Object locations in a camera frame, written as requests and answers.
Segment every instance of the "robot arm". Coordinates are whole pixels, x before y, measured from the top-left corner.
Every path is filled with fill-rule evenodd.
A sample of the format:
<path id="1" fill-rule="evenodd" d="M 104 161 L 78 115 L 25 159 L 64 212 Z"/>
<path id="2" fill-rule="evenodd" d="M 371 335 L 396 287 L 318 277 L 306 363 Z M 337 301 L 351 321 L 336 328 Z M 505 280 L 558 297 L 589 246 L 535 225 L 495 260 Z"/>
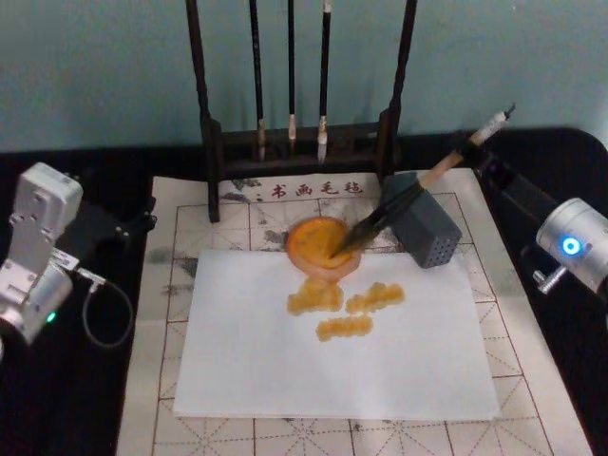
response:
<path id="1" fill-rule="evenodd" d="M 75 218 L 83 187 L 37 163 L 21 175 L 10 216 L 12 240 L 0 267 L 0 333 L 31 344 L 47 318 L 72 291 L 67 273 L 54 261 L 59 236 Z"/>
<path id="2" fill-rule="evenodd" d="M 608 301 L 608 219 L 579 198 L 557 203 L 492 152 L 475 144 L 467 143 L 463 151 L 483 181 L 540 226 L 536 242 L 560 266 L 549 275 L 534 272 L 539 290 L 547 295 L 570 272 Z"/>
<path id="3" fill-rule="evenodd" d="M 79 182 L 43 163 L 35 164 L 20 176 L 9 220 L 12 225 L 9 254 L 0 265 L 0 360 L 4 354 L 3 340 L 27 347 L 52 321 L 72 292 L 69 274 L 91 281 L 83 307 L 85 332 L 91 341 L 102 348 L 114 348 L 130 332 L 133 310 L 128 296 L 79 264 L 102 241 L 110 238 L 126 246 L 137 235 L 153 229 L 156 219 L 150 212 L 155 201 L 151 199 L 138 217 L 122 224 L 101 208 L 82 201 L 83 193 Z M 114 289 L 129 306 L 127 331 L 114 344 L 98 341 L 86 320 L 92 295 L 104 285 Z"/>

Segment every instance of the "hanging brush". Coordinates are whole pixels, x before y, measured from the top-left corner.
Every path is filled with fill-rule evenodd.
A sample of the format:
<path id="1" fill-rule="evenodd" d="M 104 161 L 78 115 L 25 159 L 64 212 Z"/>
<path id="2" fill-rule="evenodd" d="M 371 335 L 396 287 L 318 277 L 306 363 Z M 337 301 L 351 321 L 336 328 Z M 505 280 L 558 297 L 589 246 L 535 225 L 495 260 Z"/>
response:
<path id="1" fill-rule="evenodd" d="M 323 37 L 321 41 L 321 96 L 319 100 L 319 133 L 317 136 L 317 158 L 323 164 L 327 156 L 327 75 L 330 60 L 330 23 L 332 2 L 323 2 Z"/>
<path id="2" fill-rule="evenodd" d="M 288 31 L 288 60 L 289 60 L 289 146 L 295 151 L 295 13 L 294 0 L 287 0 L 287 31 Z"/>
<path id="3" fill-rule="evenodd" d="M 254 77 L 256 79 L 257 153 L 261 161 L 266 155 L 266 125 L 264 123 L 264 100 L 262 97 L 262 63 L 259 56 L 259 30 L 257 28 L 257 0 L 249 0 L 251 19 L 251 41 L 254 50 Z"/>

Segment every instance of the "white paper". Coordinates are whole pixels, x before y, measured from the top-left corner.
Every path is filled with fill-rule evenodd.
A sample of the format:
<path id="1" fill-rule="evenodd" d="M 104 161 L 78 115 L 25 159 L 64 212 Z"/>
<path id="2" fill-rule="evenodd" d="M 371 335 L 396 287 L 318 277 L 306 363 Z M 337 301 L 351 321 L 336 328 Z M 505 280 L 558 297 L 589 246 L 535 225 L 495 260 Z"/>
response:
<path id="1" fill-rule="evenodd" d="M 287 313 L 305 280 L 282 253 L 203 250 L 174 412 L 180 416 L 486 420 L 499 405 L 464 263 L 420 269 L 408 254 L 363 256 L 345 299 L 375 281 L 405 302 L 372 313 L 364 337 L 319 342 Z"/>

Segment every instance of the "teal wall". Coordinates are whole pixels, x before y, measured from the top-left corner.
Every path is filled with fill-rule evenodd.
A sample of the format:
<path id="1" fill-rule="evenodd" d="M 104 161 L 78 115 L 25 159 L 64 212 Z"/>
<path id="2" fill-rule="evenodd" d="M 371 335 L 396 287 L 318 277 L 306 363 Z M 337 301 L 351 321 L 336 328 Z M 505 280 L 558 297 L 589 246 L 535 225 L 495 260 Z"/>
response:
<path id="1" fill-rule="evenodd" d="M 296 0 L 300 125 L 316 125 L 321 0 Z M 287 122 L 286 0 L 258 1 L 267 123 Z M 573 125 L 608 144 L 608 1 L 421 0 L 402 133 Z M 199 0 L 211 110 L 255 128 L 246 0 Z M 402 0 L 335 0 L 329 121 L 389 100 Z M 0 151 L 198 143 L 183 0 L 0 0 Z"/>

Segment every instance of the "metal bracket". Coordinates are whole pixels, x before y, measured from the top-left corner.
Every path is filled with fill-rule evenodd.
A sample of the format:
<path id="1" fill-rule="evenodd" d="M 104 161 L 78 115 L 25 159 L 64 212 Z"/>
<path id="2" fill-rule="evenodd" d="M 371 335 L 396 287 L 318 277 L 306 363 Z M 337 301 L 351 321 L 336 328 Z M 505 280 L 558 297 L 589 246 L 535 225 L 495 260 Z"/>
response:
<path id="1" fill-rule="evenodd" d="M 551 290 L 560 282 L 560 280 L 568 272 L 565 266 L 560 266 L 553 273 L 545 276 L 541 271 L 535 271 L 532 275 L 534 281 L 538 284 L 538 289 L 544 295 L 548 295 Z"/>

